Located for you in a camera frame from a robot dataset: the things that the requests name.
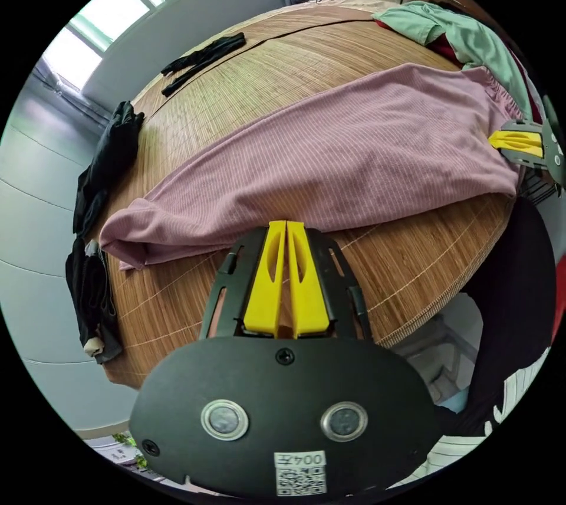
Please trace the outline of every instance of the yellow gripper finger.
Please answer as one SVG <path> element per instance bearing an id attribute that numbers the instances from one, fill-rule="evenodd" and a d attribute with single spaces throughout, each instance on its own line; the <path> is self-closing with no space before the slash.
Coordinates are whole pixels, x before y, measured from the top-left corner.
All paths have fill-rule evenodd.
<path id="1" fill-rule="evenodd" d="M 293 337 L 326 332 L 330 321 L 305 225 L 287 222 Z"/>
<path id="2" fill-rule="evenodd" d="M 509 149 L 543 158 L 542 138 L 539 133 L 499 130 L 489 137 L 495 149 Z"/>
<path id="3" fill-rule="evenodd" d="M 285 260 L 285 220 L 269 223 L 243 318 L 249 332 L 277 337 Z"/>

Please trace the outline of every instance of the woven mat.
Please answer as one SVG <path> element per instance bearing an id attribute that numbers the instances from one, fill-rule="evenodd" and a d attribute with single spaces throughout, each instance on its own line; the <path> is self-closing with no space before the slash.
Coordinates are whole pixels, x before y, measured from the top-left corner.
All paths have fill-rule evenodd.
<path id="1" fill-rule="evenodd" d="M 148 117 L 138 158 L 101 223 L 203 147 L 281 106 L 407 62 L 455 70 L 444 58 L 377 27 L 370 18 L 373 6 L 306 5 L 246 24 L 253 46 L 207 69 L 168 99 L 160 94 L 159 82 L 145 89 L 136 102 L 136 111 Z M 351 15 L 360 21 L 340 23 Z M 485 195 L 335 234 L 360 281 L 376 341 L 393 345 L 445 305 L 491 250 L 510 210 L 506 198 Z M 168 353 L 198 338 L 210 285 L 224 255 L 128 273 L 118 271 L 117 260 L 110 258 L 124 343 L 124 353 L 104 365 L 111 381 L 139 388 Z M 289 305 L 284 291 L 285 319 Z"/>

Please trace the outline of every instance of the white wall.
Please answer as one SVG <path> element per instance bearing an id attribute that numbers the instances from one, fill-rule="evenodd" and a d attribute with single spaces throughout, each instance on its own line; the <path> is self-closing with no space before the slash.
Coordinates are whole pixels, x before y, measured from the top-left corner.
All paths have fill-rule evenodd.
<path id="1" fill-rule="evenodd" d="M 90 430 L 127 421 L 136 394 L 83 353 L 64 278 L 77 177 L 98 137 L 38 92 L 23 89 L 0 140 L 0 304 L 48 402 L 72 429 Z"/>
<path id="2" fill-rule="evenodd" d="M 131 100 L 159 71 L 222 30 L 272 9 L 284 0 L 168 0 L 108 48 L 83 88 L 113 110 Z"/>

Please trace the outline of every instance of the striped fabric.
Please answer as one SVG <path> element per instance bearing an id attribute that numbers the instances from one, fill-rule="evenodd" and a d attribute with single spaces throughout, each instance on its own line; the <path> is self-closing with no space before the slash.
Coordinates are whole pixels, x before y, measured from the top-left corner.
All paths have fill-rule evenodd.
<path id="1" fill-rule="evenodd" d="M 485 67 L 370 74 L 199 152 L 112 215 L 100 244 L 122 269 L 141 269 L 230 247 L 274 219 L 331 232 L 490 192 L 514 196 L 518 169 L 487 137 L 520 116 Z"/>
<path id="2" fill-rule="evenodd" d="M 516 407 L 526 390 L 529 388 L 537 373 L 540 371 L 544 360 L 548 356 L 550 348 L 547 348 L 542 356 L 532 365 L 525 369 L 517 370 L 508 377 L 504 383 L 503 408 L 500 410 L 496 406 L 493 408 L 493 418 L 497 424 L 501 424 L 509 413 Z M 485 423 L 485 436 L 463 437 L 463 436 L 443 436 L 430 450 L 424 464 L 421 464 L 410 476 L 398 481 L 391 487 L 398 487 L 421 479 L 424 476 L 433 474 L 447 465 L 453 464 L 474 448 L 477 448 L 493 431 L 490 421 Z"/>

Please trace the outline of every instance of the black cloth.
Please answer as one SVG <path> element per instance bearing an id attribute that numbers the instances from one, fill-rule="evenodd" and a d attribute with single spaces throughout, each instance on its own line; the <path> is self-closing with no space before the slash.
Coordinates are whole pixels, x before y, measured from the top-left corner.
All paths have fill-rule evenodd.
<path id="1" fill-rule="evenodd" d="M 504 382 L 535 363 L 550 347 L 555 319 L 556 265 L 536 207 L 519 198 L 509 224 L 486 260 L 462 289 L 483 320 L 466 408 L 436 407 L 443 434 L 484 436 L 493 408 L 502 410 Z"/>
<path id="2" fill-rule="evenodd" d="M 220 37 L 216 41 L 212 41 L 204 49 L 194 51 L 186 57 L 180 57 L 168 64 L 161 73 L 165 76 L 169 73 L 176 73 L 186 67 L 192 67 L 187 70 L 179 78 L 176 78 L 166 86 L 162 91 L 162 95 L 171 96 L 173 92 L 181 88 L 191 77 L 210 66 L 218 59 L 232 53 L 236 49 L 243 47 L 246 44 L 246 38 L 243 33 L 236 33 L 228 37 Z"/>
<path id="3" fill-rule="evenodd" d="M 109 191 L 131 168 L 137 156 L 138 135 L 144 114 L 135 114 L 129 101 L 120 102 L 88 168 L 78 177 L 73 233 L 85 236 L 106 204 Z"/>
<path id="4" fill-rule="evenodd" d="M 104 343 L 97 363 L 106 363 L 122 352 L 120 331 L 112 299 L 106 254 L 96 245 L 85 253 L 82 238 L 76 238 L 65 262 L 65 278 L 75 314 L 81 345 L 99 337 Z"/>

